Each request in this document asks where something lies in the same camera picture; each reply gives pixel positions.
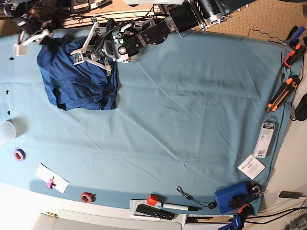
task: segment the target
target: purple tape roll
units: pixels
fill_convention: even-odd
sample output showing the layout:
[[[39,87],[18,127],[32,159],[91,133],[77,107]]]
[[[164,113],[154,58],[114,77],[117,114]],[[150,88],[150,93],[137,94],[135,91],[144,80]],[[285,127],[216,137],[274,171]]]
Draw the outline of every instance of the purple tape roll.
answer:
[[[25,153],[24,153],[24,151],[22,149],[16,149],[14,151],[14,157],[18,161],[23,161],[25,159]]]

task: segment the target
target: pink figurine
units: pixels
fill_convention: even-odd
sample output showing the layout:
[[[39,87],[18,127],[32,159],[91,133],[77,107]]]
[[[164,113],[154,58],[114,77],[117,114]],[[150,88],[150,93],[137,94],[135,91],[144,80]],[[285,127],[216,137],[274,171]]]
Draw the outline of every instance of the pink figurine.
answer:
[[[52,186],[53,186],[53,177],[52,177],[52,179],[49,179],[49,182],[47,183],[46,187],[48,189],[52,189]]]

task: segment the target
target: tape roll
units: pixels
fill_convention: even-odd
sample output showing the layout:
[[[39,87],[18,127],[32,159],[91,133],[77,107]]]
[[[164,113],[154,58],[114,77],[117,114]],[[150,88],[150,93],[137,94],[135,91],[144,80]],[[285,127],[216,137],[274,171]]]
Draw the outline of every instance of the tape roll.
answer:
[[[82,193],[81,200],[85,203],[91,203],[93,194],[90,193]]]
[[[24,151],[22,149],[16,149],[14,151],[14,157],[18,161],[23,161],[25,159],[25,153],[24,153]]]

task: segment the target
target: white cup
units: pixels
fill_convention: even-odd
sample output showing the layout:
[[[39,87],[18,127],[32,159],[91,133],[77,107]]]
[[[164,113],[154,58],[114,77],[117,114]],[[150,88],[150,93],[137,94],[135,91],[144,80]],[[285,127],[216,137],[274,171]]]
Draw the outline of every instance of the white cup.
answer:
[[[9,121],[0,124],[0,148],[16,137],[16,129]]]

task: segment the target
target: red tape roll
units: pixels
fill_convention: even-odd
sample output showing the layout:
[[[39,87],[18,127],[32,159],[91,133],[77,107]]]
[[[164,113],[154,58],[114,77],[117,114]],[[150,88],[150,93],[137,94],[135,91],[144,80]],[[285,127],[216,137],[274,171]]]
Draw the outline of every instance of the red tape roll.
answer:
[[[85,203],[91,203],[93,194],[90,193],[82,193],[81,200]]]

